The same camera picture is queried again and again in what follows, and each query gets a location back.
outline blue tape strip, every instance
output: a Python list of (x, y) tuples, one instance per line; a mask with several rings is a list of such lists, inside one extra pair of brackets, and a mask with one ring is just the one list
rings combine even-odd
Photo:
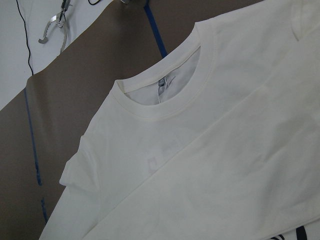
[(29, 103), (28, 103), (28, 97), (27, 97), (26, 88), (24, 88), (23, 92), (24, 92), (26, 112), (28, 114), (28, 121), (29, 121), (29, 127), (30, 127), (32, 149), (33, 149), (33, 158), (34, 158), (34, 164), (35, 164), (35, 170), (36, 170), (36, 180), (38, 182), (38, 185), (41, 186), (42, 185), (42, 181), (41, 181), (41, 177), (40, 177), (39, 162), (38, 162), (36, 143), (35, 143), (35, 138), (34, 138), (34, 130), (33, 130), (33, 127), (32, 127), (32, 121), (31, 121), (31, 116), (30, 116), (30, 110), (29, 110)]
[(149, 19), (149, 23), (151, 25), (151, 28), (152, 28), (152, 31), (153, 31), (153, 35), (155, 37), (156, 44), (158, 45), (158, 48), (160, 50), (161, 56), (162, 56), (162, 58), (164, 58), (168, 54), (167, 54), (164, 42), (162, 41), (162, 38), (160, 36), (160, 33), (159, 33), (159, 30), (158, 30), (154, 15), (152, 14), (151, 9), (149, 7), (149, 0), (146, 1), (146, 4), (145, 4), (145, 6), (143, 8), (144, 8), (144, 11), (146, 13), (146, 16)]
[(47, 210), (46, 210), (46, 206), (45, 206), (45, 198), (43, 197), (41, 199), (41, 207), (42, 207), (42, 213), (43, 213), (43, 217), (45, 220), (45, 223), (48, 222), (48, 215), (47, 215)]

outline white fabric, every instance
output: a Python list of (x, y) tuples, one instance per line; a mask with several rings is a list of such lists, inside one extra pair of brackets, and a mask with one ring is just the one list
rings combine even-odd
[[(309, 26), (296, 27), (302, 11), (293, 2), (266, 0), (198, 22), (166, 58), (116, 80), (65, 166), (60, 183), (66, 188), (40, 239), (81, 239), (260, 87)], [(157, 104), (165, 76), (174, 79)]]
[(320, 27), (83, 240), (265, 240), (320, 218)]

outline black cable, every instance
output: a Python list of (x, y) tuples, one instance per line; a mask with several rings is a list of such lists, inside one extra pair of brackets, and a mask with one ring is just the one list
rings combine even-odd
[(91, 3), (90, 0), (88, 0), (88, 3), (89, 3), (90, 5), (92, 5), (92, 6), (98, 4), (99, 2), (101, 2), (101, 0), (98, 0), (98, 1), (96, 1), (95, 3)]
[(24, 23), (24, 31), (25, 31), (25, 38), (26, 38), (26, 47), (28, 48), (28, 51), (29, 51), (28, 65), (29, 65), (29, 67), (30, 67), (30, 69), (31, 69), (32, 75), (34, 75), (34, 71), (32, 70), (32, 67), (31, 67), (31, 65), (30, 65), (31, 51), (30, 51), (29, 42), (28, 42), (26, 21), (25, 21), (24, 17), (22, 16), (21, 12), (20, 12), (18, 0), (15, 0), (15, 1), (16, 1), (16, 5), (18, 6), (19, 14), (20, 14), (20, 16), (21, 16), (21, 18), (22, 18), (22, 20), (23, 20), (23, 23)]

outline shirt sleeve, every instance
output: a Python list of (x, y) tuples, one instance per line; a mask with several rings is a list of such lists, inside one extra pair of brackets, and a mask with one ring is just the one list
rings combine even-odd
[(99, 220), (100, 187), (97, 164), (85, 136), (67, 161), (60, 184), (66, 186), (39, 240), (79, 240)]

